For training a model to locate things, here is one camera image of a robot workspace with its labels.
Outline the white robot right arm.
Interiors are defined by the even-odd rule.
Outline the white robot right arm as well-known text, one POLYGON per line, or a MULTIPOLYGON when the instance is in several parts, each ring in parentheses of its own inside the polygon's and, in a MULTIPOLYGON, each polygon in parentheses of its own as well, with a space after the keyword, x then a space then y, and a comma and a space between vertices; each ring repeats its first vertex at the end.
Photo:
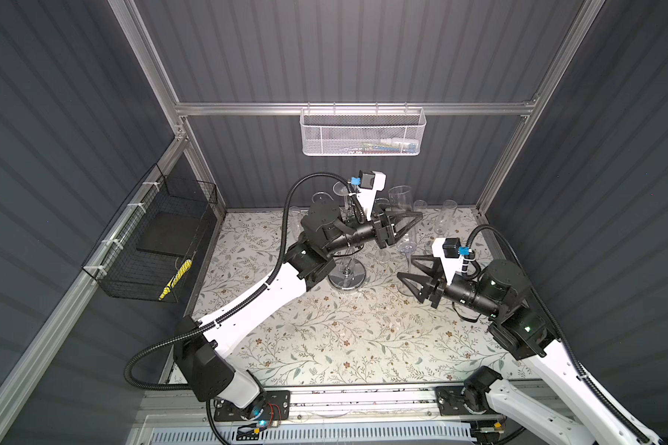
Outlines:
POLYGON ((560 415, 484 365, 466 378, 458 400, 474 415, 504 415, 549 444, 663 444, 661 435, 625 409, 577 359, 517 256, 478 266, 472 244, 486 230, 502 235, 482 224, 465 242, 435 239, 432 254, 410 260, 419 274, 397 277, 419 302, 436 307, 447 299, 455 308, 486 317, 487 334, 533 370, 573 417, 560 415))

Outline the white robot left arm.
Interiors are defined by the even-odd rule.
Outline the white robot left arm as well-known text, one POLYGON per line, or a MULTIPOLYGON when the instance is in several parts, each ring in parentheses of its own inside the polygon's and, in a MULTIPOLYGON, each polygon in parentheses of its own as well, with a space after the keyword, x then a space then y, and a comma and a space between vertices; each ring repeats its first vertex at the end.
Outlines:
POLYGON ((289 190, 282 213, 278 258, 270 274, 223 308, 199 320, 189 316, 177 325, 176 335, 135 354, 124 367, 124 380, 137 389, 169 391, 170 385, 146 382, 134 374, 142 359, 163 348, 173 351, 174 362, 199 402, 229 402, 246 419, 261 416, 267 405, 265 390, 249 372, 228 363, 228 356, 257 326, 292 300, 304 296, 335 269, 339 253, 369 242, 379 248, 399 243, 422 220, 419 211, 377 204, 386 176, 360 172, 347 180, 338 174, 328 178, 344 185, 352 209, 343 216, 333 200, 312 204, 302 217, 302 231, 288 243, 289 209, 297 189, 310 180, 306 175, 289 190))

